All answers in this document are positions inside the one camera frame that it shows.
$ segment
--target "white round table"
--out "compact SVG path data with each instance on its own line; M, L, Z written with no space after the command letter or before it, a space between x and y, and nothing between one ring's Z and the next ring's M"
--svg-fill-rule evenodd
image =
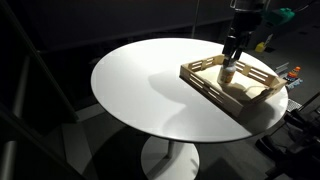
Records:
M92 90L99 103L118 120L162 139L219 143L267 130L286 111L288 94L285 88L265 103L250 108L239 124L179 78L182 64L219 55L222 49L221 44L180 38L128 44L98 62L92 72ZM240 59L275 74L246 53ZM162 139L150 138L143 149L142 167L147 177L193 179L199 167L194 145L175 143L172 150ZM173 158L164 157L166 154L160 157L156 152L167 148Z

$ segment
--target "dark floor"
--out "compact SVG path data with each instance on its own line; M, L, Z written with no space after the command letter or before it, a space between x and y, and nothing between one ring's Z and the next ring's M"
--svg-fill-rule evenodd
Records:
M282 38L271 41L271 53L248 51L270 67L290 62L289 69L301 66L299 76L303 83L289 93L290 99L300 104L320 89L320 29L314 26L299 29ZM200 156L197 179L256 180L266 178L265 172L274 162L255 147L258 138L270 134L282 120L265 133L245 140L221 144L196 144ZM144 179L140 165L140 153L148 135L123 125L107 112L82 122L88 145L99 179ZM288 145L291 140L287 129L282 128L274 136L278 144ZM82 171L86 177L94 173L88 168ZM278 180L291 179L281 175Z

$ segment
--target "wooden tray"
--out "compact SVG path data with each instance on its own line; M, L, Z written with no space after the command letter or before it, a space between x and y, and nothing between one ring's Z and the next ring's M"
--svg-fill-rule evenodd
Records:
M234 117L279 92L286 80L238 61L230 84L217 82L224 55L181 65L180 78Z

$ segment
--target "table top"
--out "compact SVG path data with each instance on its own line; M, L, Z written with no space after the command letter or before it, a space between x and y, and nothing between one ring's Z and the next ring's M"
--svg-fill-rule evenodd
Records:
M181 38L122 46L103 57L91 76L99 103L123 123L154 136L199 143L234 141L261 133L284 115L284 88L244 113L240 123L179 78L185 63L221 54L223 45ZM275 73L243 53L241 61Z

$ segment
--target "table pedestal base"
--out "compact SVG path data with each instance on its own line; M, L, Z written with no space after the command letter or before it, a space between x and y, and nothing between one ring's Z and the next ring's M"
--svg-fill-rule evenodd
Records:
M150 137L141 164L149 180L192 180L199 170L199 154L193 144Z

